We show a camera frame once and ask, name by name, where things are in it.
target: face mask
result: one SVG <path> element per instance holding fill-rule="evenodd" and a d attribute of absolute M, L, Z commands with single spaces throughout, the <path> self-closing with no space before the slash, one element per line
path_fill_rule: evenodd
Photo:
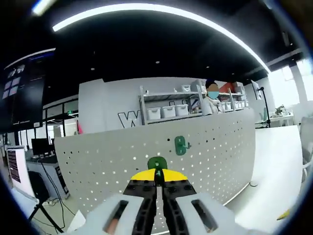
<path fill-rule="evenodd" d="M 211 99 L 216 99 L 216 98 L 219 96 L 219 93 L 220 93 L 220 92 L 207 92 L 208 96 L 209 96 Z"/>

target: curved led light strip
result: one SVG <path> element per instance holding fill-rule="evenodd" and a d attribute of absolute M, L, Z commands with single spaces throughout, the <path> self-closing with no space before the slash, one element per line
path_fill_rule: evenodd
<path fill-rule="evenodd" d="M 84 18 L 95 16 L 103 13 L 109 13 L 109 12 L 115 12 L 115 11 L 129 11 L 129 10 L 146 10 L 146 11 L 158 11 L 158 12 L 165 12 L 170 13 L 178 16 L 183 16 L 195 21 L 198 21 L 202 24 L 205 24 L 206 26 L 209 26 L 228 38 L 235 41 L 237 44 L 242 46 L 247 52 L 249 52 L 263 67 L 264 69 L 270 73 L 269 68 L 266 66 L 266 64 L 261 60 L 261 58 L 250 48 L 248 47 L 243 41 L 241 41 L 239 38 L 237 38 L 234 34 L 229 32 L 228 30 L 224 29 L 223 27 L 219 26 L 218 24 L 204 18 L 201 16 L 198 16 L 194 13 L 184 11 L 181 9 L 177 9 L 174 7 L 169 6 L 163 6 L 163 5 L 156 5 L 156 4 L 147 4 L 147 3 L 125 3 L 125 4 L 116 4 L 116 5 L 109 5 L 109 6 L 102 6 L 95 9 L 91 9 L 88 11 L 84 11 L 82 13 L 79 13 L 75 16 L 69 17 L 66 20 L 56 24 L 53 26 L 53 30 L 56 32 L 76 21 L 82 20 Z"/>

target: display screen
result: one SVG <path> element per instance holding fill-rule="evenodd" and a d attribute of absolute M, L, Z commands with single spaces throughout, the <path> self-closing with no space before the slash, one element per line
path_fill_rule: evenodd
<path fill-rule="evenodd" d="M 42 126 L 45 77 L 52 55 L 28 57 L 4 70 L 0 78 L 0 133 Z"/>
<path fill-rule="evenodd" d="M 24 146 L 8 148 L 8 165 L 13 187 L 27 196 L 35 198 L 28 176 Z"/>

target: ceiling light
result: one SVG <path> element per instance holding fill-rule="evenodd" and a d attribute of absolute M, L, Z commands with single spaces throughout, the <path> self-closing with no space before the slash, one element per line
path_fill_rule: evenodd
<path fill-rule="evenodd" d="M 41 16 L 56 0 L 40 0 L 32 8 L 37 16 Z"/>
<path fill-rule="evenodd" d="M 235 41 L 237 44 L 239 44 L 241 47 L 243 47 L 247 52 L 249 52 L 263 67 L 264 69 L 270 73 L 269 68 L 266 66 L 266 64 L 261 60 L 261 58 L 250 48 L 248 45 L 246 45 L 243 41 L 241 41 L 239 38 L 237 38 L 234 34 L 226 30 L 225 28 L 219 26 L 218 24 L 204 18 L 201 16 L 198 16 L 194 13 L 184 11 L 178 8 L 169 7 L 169 6 L 163 6 L 163 5 L 157 5 L 157 4 L 147 4 L 147 3 L 125 3 L 125 4 L 116 4 L 116 5 L 109 5 L 109 6 L 102 6 L 98 8 L 94 8 L 91 10 L 87 10 L 84 12 L 81 12 L 77 15 L 71 16 L 67 18 L 64 21 L 61 21 L 54 25 L 52 28 L 56 32 L 76 21 L 82 20 L 87 17 L 103 14 L 103 13 L 109 13 L 109 12 L 115 12 L 115 11 L 128 11 L 128 10 L 146 10 L 146 11 L 158 11 L 158 12 L 165 12 L 170 13 L 178 16 L 183 16 L 195 21 L 198 21 L 202 24 L 205 24 L 206 26 L 209 26 L 228 38 Z"/>

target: computer monitor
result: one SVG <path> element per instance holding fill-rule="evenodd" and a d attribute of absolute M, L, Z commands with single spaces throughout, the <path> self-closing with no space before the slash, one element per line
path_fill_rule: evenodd
<path fill-rule="evenodd" d="M 13 187 L 27 197 L 35 198 L 26 165 L 25 147 L 10 146 L 8 152 L 8 166 Z"/>
<path fill-rule="evenodd" d="M 251 80 L 251 83 L 252 83 L 253 91 L 254 91 L 254 94 L 255 94 L 255 98 L 256 99 L 262 99 L 262 93 L 259 90 L 259 88 L 260 88 L 259 84 L 257 84 L 256 82 L 254 82 L 252 80 Z"/>
<path fill-rule="evenodd" d="M 31 139 L 31 143 L 34 155 L 41 155 L 51 151 L 48 139 Z"/>

